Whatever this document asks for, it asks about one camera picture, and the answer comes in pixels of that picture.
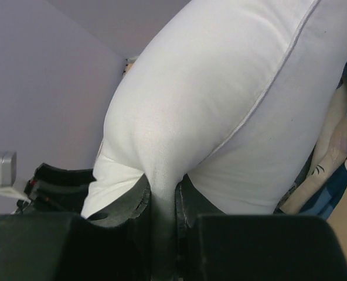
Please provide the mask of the dark blue lettered pillowcase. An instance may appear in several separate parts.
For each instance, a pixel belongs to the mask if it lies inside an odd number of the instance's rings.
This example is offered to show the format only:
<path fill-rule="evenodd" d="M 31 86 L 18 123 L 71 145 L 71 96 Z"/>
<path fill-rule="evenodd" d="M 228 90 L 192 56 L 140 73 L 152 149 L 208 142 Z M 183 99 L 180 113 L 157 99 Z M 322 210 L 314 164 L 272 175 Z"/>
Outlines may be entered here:
<path fill-rule="evenodd" d="M 347 188 L 347 62 L 304 170 L 274 212 L 327 219 Z"/>

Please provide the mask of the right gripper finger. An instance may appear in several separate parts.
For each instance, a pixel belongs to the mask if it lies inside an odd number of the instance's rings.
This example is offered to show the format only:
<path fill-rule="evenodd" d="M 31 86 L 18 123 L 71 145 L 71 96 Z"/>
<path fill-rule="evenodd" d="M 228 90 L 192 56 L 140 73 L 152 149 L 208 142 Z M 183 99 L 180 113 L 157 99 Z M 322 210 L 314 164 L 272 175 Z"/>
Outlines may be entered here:
<path fill-rule="evenodd" d="M 188 175 L 184 175 L 176 187 L 176 209 L 182 214 L 188 227 L 193 227 L 200 215 L 224 215 L 224 212 L 213 205 L 193 185 Z"/>

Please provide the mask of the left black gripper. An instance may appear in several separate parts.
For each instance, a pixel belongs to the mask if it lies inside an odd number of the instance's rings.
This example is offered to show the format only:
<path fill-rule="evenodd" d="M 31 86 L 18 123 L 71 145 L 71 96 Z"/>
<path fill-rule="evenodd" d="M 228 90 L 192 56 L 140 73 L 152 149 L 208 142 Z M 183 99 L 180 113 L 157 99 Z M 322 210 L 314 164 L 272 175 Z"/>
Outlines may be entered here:
<path fill-rule="evenodd" d="M 15 214 L 36 212 L 66 212 L 80 214 L 88 195 L 89 184 L 94 182 L 93 171 L 65 170 L 42 163 L 24 186 L 27 199 L 18 200 Z M 143 174 L 132 189 L 115 202 L 88 217 L 100 227 L 116 228 L 130 219 L 138 218 L 148 207 L 151 189 Z"/>

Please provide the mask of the white pillow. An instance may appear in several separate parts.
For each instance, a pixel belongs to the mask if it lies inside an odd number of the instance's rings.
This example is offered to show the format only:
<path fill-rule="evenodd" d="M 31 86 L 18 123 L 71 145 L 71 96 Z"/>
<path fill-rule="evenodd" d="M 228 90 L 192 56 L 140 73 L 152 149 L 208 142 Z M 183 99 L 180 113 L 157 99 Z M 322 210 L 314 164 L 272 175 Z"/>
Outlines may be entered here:
<path fill-rule="evenodd" d="M 225 213 L 272 213 L 346 61 L 347 1 L 191 1 L 118 86 L 82 215 L 142 175 L 168 218 L 184 175 Z"/>

